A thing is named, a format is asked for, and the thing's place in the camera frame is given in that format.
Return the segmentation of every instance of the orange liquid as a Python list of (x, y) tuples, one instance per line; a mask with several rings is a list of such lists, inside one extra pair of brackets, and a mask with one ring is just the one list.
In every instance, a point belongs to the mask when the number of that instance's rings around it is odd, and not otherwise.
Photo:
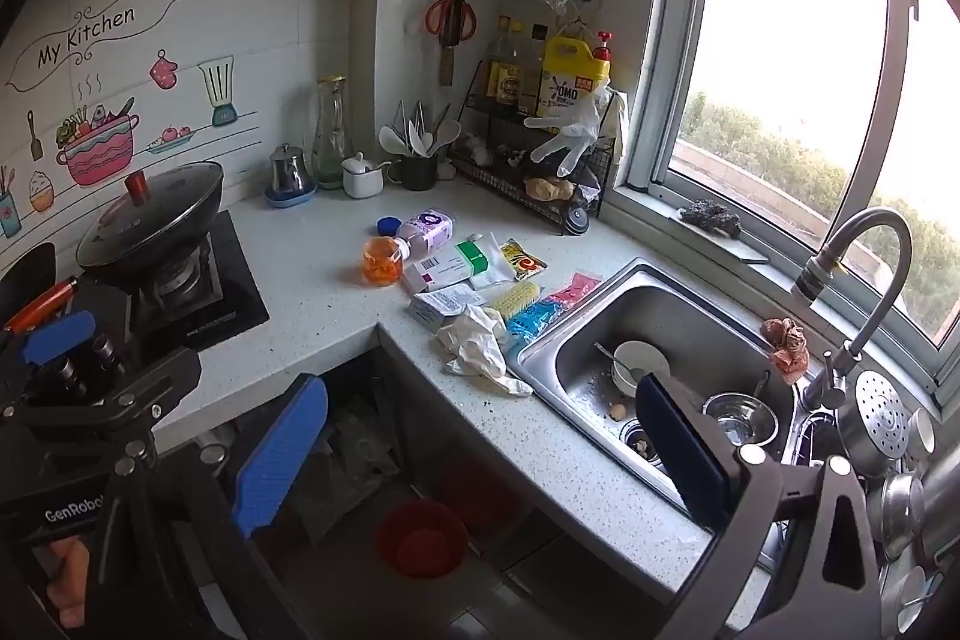
[(403, 258), (390, 237), (374, 237), (363, 248), (361, 271), (375, 286), (391, 286), (403, 276)]

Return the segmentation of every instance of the black wire rack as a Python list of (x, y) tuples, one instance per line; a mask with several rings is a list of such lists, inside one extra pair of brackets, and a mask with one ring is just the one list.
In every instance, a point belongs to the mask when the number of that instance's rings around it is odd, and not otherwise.
[[(523, 124), (526, 114), (501, 104), (493, 98), (480, 95), (476, 83), (482, 67), (483, 61), (477, 65), (473, 72), (473, 79), (470, 81), (469, 90), (467, 90), (467, 95), (460, 106), (458, 119), (463, 122), (464, 109), (472, 109), (484, 116), (486, 128), (480, 136), (483, 138), (487, 149), (493, 154), (493, 163), (488, 167), (477, 166), (470, 159), (469, 150), (464, 147), (464, 138), (461, 138), (458, 143), (450, 145), (450, 161), (454, 167), (457, 167), (458, 172), (461, 172), (461, 175), (495, 193), (501, 194), (501, 196), (506, 196), (507, 199), (522, 204), (531, 212), (540, 215), (541, 218), (549, 220), (550, 223), (563, 227), (563, 214), (565, 208), (568, 207), (568, 202), (531, 199), (530, 196), (527, 196), (524, 184), (524, 180), (532, 176), (529, 167), (511, 165), (510, 156), (504, 155), (498, 150), (498, 148), (507, 148), (510, 151), (523, 150), (529, 153), (552, 138), (554, 136), (553, 131), (544, 128), (528, 128)], [(552, 153), (538, 166), (542, 172), (555, 175), (557, 166), (565, 154), (565, 150)], [(600, 214), (612, 163), (613, 140), (601, 138), (597, 140), (596, 145), (593, 145), (581, 156), (573, 172), (570, 172), (570, 175), (565, 178), (578, 184), (589, 182), (592, 177), (584, 171), (587, 169), (596, 177), (600, 194), (584, 207), (587, 213), (594, 215), (594, 217)], [(575, 193), (573, 199), (579, 198), (579, 193)]]

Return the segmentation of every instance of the faucet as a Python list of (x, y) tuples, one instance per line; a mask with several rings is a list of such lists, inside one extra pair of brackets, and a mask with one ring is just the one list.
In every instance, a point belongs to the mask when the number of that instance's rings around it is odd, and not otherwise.
[(813, 304), (823, 292), (824, 286), (833, 279), (833, 270), (846, 254), (847, 248), (855, 239), (875, 226), (889, 226), (896, 232), (899, 258), (896, 259), (893, 280), (856, 336), (846, 340), (836, 355), (829, 352), (824, 355), (824, 369), (800, 394), (800, 403), (805, 410), (813, 411), (821, 405), (829, 410), (842, 407), (847, 397), (846, 378), (861, 362), (860, 351), (904, 289), (910, 263), (913, 261), (913, 241), (904, 217), (888, 207), (871, 207), (853, 215), (833, 233), (816, 256), (810, 257), (791, 289), (791, 293), (802, 297), (805, 304)]

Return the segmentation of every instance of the white spoon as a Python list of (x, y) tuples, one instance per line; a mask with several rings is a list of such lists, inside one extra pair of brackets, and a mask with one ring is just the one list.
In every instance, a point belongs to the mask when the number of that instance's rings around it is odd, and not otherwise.
[(389, 125), (384, 125), (379, 134), (380, 146), (391, 155), (410, 155), (410, 150), (403, 140)]
[(427, 157), (431, 157), (437, 150), (443, 147), (443, 145), (449, 145), (451, 142), (456, 142), (457, 138), (460, 135), (460, 124), (457, 121), (443, 121), (440, 124), (440, 127), (437, 128), (437, 135), (434, 139), (433, 145), (427, 150)]
[(414, 126), (414, 121), (410, 121), (410, 146), (413, 148), (414, 153), (419, 155), (421, 158), (427, 158), (426, 149), (424, 148), (424, 141), (419, 138), (419, 133), (416, 132), (416, 126)]

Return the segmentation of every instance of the countertop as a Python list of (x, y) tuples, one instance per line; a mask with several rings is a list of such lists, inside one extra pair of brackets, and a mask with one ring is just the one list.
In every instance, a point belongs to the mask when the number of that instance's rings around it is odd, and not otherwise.
[[(200, 353), (200, 384), (155, 427), (160, 451), (281, 394), (301, 371), (322, 373), (378, 344), (400, 352), (464, 423), (555, 504), (587, 547), (617, 569), (670, 591), (707, 546), (709, 535), (532, 396), (505, 397), (481, 381), (448, 375), (436, 340), (406, 313), (403, 287), (371, 287), (359, 273), (363, 243), (383, 215), (410, 218), (433, 207), (454, 215), (458, 238), (493, 231), (516, 238), (549, 264), (536, 277), (546, 292), (574, 271), (608, 277), (637, 256), (674, 267), (635, 239), (594, 220), (583, 237), (560, 237), (544, 220), (456, 180), (426, 194), (388, 187), (355, 201), (320, 193), (290, 210), (263, 199), (229, 206), (270, 320)], [(728, 622), (739, 629), (769, 576), (755, 568)]]

